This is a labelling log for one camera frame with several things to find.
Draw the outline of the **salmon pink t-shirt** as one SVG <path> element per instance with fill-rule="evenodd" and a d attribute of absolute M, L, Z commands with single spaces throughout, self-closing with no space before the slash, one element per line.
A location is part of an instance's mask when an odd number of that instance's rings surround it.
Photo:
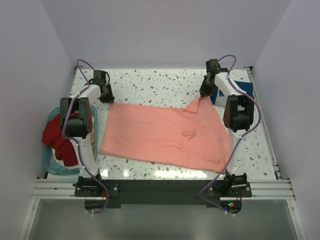
<path fill-rule="evenodd" d="M 184 108 L 115 102 L 99 153 L 219 172 L 230 156 L 230 137 L 208 97 Z"/>

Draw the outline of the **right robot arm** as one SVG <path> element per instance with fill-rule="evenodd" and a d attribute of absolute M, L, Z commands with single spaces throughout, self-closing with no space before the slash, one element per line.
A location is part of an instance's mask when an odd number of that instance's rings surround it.
<path fill-rule="evenodd" d="M 222 189 L 227 196 L 233 197 L 247 184 L 244 151 L 239 148 L 244 146 L 244 134 L 254 121 L 254 98 L 230 79 L 231 72 L 221 67 L 218 59 L 206 61 L 205 66 L 206 75 L 199 89 L 200 96 L 213 96 L 215 90 L 220 90 L 226 98 L 223 123 L 229 133 L 231 153 L 225 167 Z"/>

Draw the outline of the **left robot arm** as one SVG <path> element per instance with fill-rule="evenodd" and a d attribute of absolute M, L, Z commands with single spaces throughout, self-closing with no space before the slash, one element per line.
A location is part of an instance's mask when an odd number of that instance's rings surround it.
<path fill-rule="evenodd" d="M 91 132 L 94 127 L 91 104 L 96 101 L 110 104 L 114 99 L 110 75 L 104 70 L 94 70 L 93 78 L 75 96 L 60 99 L 62 137 L 70 140 L 74 148 L 80 177 L 92 178 L 99 175 L 91 147 Z"/>

